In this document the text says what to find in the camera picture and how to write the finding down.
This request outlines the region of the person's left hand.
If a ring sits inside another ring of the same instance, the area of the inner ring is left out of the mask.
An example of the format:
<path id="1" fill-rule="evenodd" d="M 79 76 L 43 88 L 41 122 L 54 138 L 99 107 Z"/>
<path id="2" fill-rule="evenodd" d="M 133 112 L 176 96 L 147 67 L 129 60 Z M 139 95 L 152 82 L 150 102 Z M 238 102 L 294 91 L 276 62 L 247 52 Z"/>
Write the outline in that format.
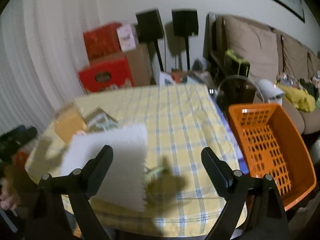
<path id="1" fill-rule="evenodd" d="M 20 204 L 20 198 L 12 182 L 7 178 L 1 179 L 1 208 L 15 210 Z"/>

